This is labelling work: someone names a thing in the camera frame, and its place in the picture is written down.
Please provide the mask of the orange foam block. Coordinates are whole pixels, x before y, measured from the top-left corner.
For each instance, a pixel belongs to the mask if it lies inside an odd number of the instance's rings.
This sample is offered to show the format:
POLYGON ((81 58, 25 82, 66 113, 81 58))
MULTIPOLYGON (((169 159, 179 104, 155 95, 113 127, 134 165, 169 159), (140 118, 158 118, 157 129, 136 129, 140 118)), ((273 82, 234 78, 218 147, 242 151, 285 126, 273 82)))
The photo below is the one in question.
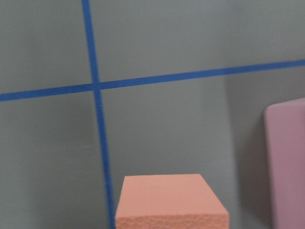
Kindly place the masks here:
POLYGON ((230 217, 200 174, 126 176, 118 229, 228 229, 230 217))

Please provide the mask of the pink plastic bin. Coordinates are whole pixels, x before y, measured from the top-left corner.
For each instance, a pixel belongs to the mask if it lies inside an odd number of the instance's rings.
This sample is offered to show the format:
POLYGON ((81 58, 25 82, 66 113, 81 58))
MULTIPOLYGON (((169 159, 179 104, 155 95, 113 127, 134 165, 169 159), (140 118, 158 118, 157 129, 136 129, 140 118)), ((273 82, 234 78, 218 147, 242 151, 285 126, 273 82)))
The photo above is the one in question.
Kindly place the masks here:
POLYGON ((273 227, 305 227, 305 100, 268 106, 264 126, 273 227))

